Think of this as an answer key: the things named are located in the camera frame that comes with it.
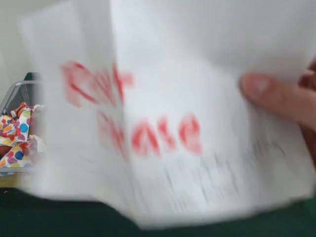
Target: paper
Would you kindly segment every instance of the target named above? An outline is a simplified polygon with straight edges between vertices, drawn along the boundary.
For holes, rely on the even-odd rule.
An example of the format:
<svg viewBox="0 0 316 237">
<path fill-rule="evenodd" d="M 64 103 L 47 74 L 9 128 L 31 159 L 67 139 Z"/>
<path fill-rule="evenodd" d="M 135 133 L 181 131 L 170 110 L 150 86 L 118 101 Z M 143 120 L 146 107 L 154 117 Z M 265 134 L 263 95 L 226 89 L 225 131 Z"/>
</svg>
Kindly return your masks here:
<svg viewBox="0 0 316 237">
<path fill-rule="evenodd" d="M 24 17 L 49 108 L 29 192 L 96 198 L 152 228 L 310 197 L 298 126 L 251 106 L 238 80 L 297 80 L 315 19 L 314 0 L 77 0 Z"/>
</svg>

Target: fingernail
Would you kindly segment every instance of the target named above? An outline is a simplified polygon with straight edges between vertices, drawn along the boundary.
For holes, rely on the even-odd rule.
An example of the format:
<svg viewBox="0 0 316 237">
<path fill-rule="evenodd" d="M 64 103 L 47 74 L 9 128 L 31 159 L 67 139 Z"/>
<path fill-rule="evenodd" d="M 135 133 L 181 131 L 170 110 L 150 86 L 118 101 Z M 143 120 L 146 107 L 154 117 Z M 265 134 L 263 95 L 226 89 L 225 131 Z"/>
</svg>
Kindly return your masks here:
<svg viewBox="0 0 316 237">
<path fill-rule="evenodd" d="M 245 75 L 241 77 L 241 87 L 244 93 L 256 99 L 267 90 L 270 81 L 268 77 L 260 74 Z"/>
</svg>

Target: green table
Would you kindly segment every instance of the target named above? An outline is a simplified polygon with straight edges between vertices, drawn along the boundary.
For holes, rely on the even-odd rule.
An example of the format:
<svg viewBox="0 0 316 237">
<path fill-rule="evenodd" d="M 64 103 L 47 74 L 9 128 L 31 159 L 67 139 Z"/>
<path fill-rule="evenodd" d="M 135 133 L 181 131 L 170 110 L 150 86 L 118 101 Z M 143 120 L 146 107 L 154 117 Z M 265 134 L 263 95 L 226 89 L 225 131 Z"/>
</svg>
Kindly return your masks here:
<svg viewBox="0 0 316 237">
<path fill-rule="evenodd" d="M 0 189 L 4 237 L 316 237 L 316 199 L 247 220 L 165 231 L 141 231 L 112 208 L 92 202 L 54 202 Z"/>
</svg>

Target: metal basket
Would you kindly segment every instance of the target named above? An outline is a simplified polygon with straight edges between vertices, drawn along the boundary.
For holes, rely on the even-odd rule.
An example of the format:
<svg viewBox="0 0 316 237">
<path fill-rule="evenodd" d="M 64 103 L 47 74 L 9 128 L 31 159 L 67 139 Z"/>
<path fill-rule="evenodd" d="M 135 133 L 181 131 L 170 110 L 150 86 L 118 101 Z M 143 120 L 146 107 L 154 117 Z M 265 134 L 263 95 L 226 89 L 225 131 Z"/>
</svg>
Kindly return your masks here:
<svg viewBox="0 0 316 237">
<path fill-rule="evenodd" d="M 34 80 L 25 80 L 13 84 L 4 100 L 0 104 L 0 114 L 9 115 L 12 110 L 20 106 L 22 102 L 27 105 L 40 104 L 38 92 L 40 92 L 40 82 Z M 0 172 L 26 172 L 29 168 L 0 168 Z"/>
</svg>

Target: polka dot fabric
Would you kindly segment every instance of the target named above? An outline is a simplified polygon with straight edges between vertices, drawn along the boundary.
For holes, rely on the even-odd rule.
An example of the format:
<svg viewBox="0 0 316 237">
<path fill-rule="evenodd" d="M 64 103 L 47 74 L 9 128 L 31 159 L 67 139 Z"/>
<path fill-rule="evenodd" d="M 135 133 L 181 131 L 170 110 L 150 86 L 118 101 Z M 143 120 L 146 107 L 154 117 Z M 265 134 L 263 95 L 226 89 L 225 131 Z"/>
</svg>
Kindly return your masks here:
<svg viewBox="0 0 316 237">
<path fill-rule="evenodd" d="M 0 159 L 0 176 L 6 175 L 1 173 L 2 167 L 17 168 L 31 165 L 28 138 L 32 122 L 31 115 L 36 108 L 36 106 L 25 106 L 18 119 L 6 115 L 0 117 L 0 146 L 12 147 Z"/>
</svg>

